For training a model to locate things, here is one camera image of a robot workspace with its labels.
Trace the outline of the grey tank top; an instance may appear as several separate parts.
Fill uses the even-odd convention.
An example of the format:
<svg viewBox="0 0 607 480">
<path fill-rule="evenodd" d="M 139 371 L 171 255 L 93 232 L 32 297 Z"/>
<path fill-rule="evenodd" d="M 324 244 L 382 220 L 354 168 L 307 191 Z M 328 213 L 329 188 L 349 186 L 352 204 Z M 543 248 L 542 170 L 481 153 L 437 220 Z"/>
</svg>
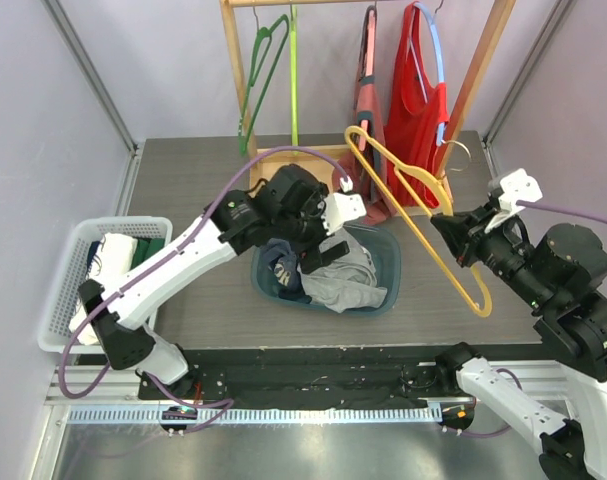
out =
<svg viewBox="0 0 607 480">
<path fill-rule="evenodd" d="M 388 290 L 379 285 L 374 261 L 365 247 L 347 230 L 342 229 L 327 238 L 320 245 L 320 250 L 324 253 L 343 241 L 349 248 L 346 255 L 310 274 L 301 273 L 305 294 L 313 303 L 337 313 L 349 309 L 380 307 Z"/>
</svg>

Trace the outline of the yellow hanger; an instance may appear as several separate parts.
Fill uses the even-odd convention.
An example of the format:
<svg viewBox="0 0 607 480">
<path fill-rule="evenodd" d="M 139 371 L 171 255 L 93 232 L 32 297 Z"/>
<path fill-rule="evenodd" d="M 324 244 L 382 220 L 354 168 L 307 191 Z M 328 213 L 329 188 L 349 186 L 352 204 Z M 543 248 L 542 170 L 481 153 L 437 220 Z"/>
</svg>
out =
<svg viewBox="0 0 607 480">
<path fill-rule="evenodd" d="M 380 153 L 386 160 L 389 160 L 392 165 L 392 172 L 397 180 L 401 183 L 402 187 L 407 191 L 411 198 L 417 204 L 416 207 L 404 207 L 402 206 L 395 195 L 391 192 L 387 184 L 382 180 L 375 169 L 366 160 L 364 154 L 359 150 L 357 141 L 354 137 L 359 137 L 366 141 L 368 145 L 372 147 L 375 152 Z M 366 173 L 374 181 L 375 185 L 379 188 L 385 198 L 392 204 L 396 213 L 403 219 L 407 227 L 412 231 L 415 237 L 419 240 L 421 245 L 424 247 L 426 252 L 430 255 L 432 260 L 440 268 L 445 277 L 449 280 L 461 298 L 465 301 L 469 309 L 478 317 L 488 318 L 492 313 L 493 302 L 491 293 L 482 279 L 480 270 L 477 267 L 472 267 L 470 270 L 473 279 L 480 290 L 482 295 L 482 304 L 477 303 L 464 288 L 464 286 L 457 279 L 455 274 L 449 269 L 444 260 L 435 250 L 433 245 L 428 241 L 426 236 L 422 233 L 416 223 L 412 220 L 410 214 L 418 213 L 419 215 L 431 218 L 436 213 L 442 213 L 445 215 L 453 215 L 453 204 L 450 198 L 448 190 L 444 187 L 444 183 L 437 179 L 434 175 L 429 173 L 427 170 L 417 166 L 407 165 L 400 161 L 394 154 L 392 154 L 385 146 L 383 146 L 375 138 L 370 137 L 361 127 L 351 125 L 344 131 L 344 139 L 351 150 L 352 154 L 361 164 Z M 425 186 L 432 195 L 438 200 L 438 209 L 430 209 L 419 197 L 415 189 L 410 185 L 405 176 L 409 176 L 415 180 L 418 180 L 423 186 Z"/>
</svg>

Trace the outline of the lime green hanger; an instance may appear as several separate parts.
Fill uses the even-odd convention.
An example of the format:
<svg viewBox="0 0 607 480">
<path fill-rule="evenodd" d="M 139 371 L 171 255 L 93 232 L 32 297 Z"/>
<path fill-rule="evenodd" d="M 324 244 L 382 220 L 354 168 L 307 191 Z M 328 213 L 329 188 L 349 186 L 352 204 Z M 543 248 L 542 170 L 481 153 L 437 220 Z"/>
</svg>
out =
<svg viewBox="0 0 607 480">
<path fill-rule="evenodd" d="M 290 40 L 290 97 L 291 97 L 291 142 L 299 145 L 298 126 L 298 58 L 297 58 L 297 7 L 290 8 L 289 40 Z"/>
</svg>

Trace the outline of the pink hanger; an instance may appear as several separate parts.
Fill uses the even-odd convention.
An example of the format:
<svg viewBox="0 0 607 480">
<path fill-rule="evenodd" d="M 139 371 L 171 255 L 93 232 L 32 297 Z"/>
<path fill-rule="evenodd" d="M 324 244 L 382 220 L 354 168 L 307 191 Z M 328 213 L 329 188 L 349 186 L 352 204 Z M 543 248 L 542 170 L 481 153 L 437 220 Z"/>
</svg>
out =
<svg viewBox="0 0 607 480">
<path fill-rule="evenodd" d="M 375 135 L 377 99 L 375 92 L 375 42 L 377 9 L 366 9 L 355 84 L 355 120 L 370 137 Z"/>
</svg>

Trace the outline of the dark green hanger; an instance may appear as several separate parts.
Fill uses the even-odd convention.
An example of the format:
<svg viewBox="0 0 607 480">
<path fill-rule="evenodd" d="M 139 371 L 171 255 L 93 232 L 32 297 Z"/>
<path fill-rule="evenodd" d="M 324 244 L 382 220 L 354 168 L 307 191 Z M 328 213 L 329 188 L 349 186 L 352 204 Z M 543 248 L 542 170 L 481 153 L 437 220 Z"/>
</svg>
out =
<svg viewBox="0 0 607 480">
<path fill-rule="evenodd" d="M 289 37 L 289 16 L 282 14 L 271 26 L 261 26 L 256 33 L 252 47 L 249 78 L 240 109 L 238 123 L 239 152 L 244 155 L 249 151 L 250 136 L 254 133 L 255 122 L 263 103 L 268 87 L 272 81 L 277 64 Z M 264 76 L 259 89 L 255 109 L 250 111 L 250 98 L 257 82 Z"/>
</svg>

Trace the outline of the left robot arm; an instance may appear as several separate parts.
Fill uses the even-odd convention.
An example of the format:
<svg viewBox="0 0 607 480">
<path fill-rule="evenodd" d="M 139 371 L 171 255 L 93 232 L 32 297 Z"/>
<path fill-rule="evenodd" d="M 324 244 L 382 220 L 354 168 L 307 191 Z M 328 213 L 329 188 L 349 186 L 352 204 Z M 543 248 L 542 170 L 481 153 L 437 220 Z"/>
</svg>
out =
<svg viewBox="0 0 607 480">
<path fill-rule="evenodd" d="M 278 237 L 293 244 L 306 267 L 321 267 L 326 256 L 320 245 L 346 222 L 338 204 L 352 200 L 352 187 L 342 174 L 331 192 L 309 171 L 289 164 L 251 189 L 225 189 L 181 236 L 136 268 L 82 283 L 81 325 L 94 332 L 110 368 L 134 368 L 167 396 L 188 397 L 197 370 L 178 345 L 147 326 L 149 315 L 203 274 Z"/>
</svg>

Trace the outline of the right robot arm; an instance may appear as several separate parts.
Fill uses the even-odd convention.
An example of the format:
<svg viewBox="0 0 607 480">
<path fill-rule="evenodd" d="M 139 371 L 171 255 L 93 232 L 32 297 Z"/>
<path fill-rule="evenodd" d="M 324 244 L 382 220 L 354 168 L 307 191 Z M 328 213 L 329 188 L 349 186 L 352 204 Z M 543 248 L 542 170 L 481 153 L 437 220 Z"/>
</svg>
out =
<svg viewBox="0 0 607 480">
<path fill-rule="evenodd" d="M 607 479 L 607 253 L 589 228 L 560 223 L 531 244 L 519 216 L 497 227 L 489 204 L 431 223 L 462 267 L 486 266 L 531 309 L 546 352 L 560 364 L 577 418 L 547 409 L 465 342 L 438 355 L 440 391 L 486 404 L 526 440 L 549 479 Z"/>
</svg>

